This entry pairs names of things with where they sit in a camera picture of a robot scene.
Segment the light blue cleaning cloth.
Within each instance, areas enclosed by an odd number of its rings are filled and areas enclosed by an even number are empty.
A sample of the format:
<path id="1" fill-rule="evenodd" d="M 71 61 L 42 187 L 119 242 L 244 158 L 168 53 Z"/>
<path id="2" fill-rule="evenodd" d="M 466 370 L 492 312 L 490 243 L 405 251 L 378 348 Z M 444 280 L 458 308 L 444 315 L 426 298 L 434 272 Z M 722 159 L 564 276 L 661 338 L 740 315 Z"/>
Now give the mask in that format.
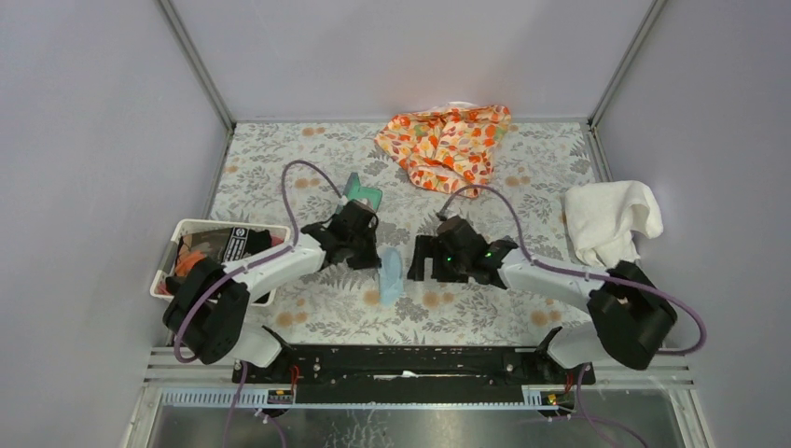
<path id="1" fill-rule="evenodd" d="M 400 252 L 391 246 L 381 249 L 379 257 L 381 261 L 378 269 L 380 304 L 390 306 L 404 293 L 404 263 Z"/>

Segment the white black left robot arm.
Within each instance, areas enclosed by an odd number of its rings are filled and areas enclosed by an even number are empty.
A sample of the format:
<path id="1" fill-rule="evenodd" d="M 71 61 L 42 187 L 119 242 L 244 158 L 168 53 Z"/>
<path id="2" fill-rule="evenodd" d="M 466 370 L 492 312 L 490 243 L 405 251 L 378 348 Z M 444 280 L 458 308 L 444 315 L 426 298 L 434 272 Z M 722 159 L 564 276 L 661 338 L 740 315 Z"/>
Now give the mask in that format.
<path id="1" fill-rule="evenodd" d="M 289 371 L 283 344 L 269 330 L 245 320 L 254 301 L 306 275 L 344 263 L 352 270 L 377 269 L 379 220 L 368 205 L 347 201 L 325 221 L 302 227 L 292 241 L 254 256 L 220 264 L 198 261 L 176 291 L 162 321 L 175 334 L 174 345 L 185 345 L 190 356 L 176 357 L 204 365 L 232 357 L 252 364 L 269 384 Z"/>

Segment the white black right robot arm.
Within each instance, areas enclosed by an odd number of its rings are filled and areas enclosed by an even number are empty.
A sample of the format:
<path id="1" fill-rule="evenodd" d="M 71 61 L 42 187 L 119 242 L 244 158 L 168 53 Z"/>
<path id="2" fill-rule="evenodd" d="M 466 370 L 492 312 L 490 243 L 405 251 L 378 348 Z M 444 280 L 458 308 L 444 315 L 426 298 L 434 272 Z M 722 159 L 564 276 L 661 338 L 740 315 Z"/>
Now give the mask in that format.
<path id="1" fill-rule="evenodd" d="M 443 221 L 433 235 L 415 239 L 407 277 L 439 283 L 465 283 L 518 289 L 563 301 L 587 313 L 590 322 L 557 327 L 537 347 L 534 363 L 544 383 L 556 385 L 581 364 L 613 360 L 644 371 L 659 353 L 677 321 L 644 273 L 621 261 L 610 270 L 585 271 L 564 263 L 550 266 L 527 257 L 521 245 L 504 237 L 487 241 L 461 217 Z"/>

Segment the dark blue glasses case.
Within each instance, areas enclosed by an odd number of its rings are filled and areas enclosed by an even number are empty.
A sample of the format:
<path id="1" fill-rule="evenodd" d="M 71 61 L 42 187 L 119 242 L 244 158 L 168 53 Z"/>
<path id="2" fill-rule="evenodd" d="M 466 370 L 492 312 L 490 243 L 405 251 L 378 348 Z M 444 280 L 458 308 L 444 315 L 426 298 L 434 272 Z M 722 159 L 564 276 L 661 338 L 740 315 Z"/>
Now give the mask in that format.
<path id="1" fill-rule="evenodd" d="M 351 173 L 347 178 L 342 196 L 349 201 L 358 201 L 373 212 L 377 212 L 382 203 L 383 193 L 380 189 L 364 186 L 359 174 Z"/>

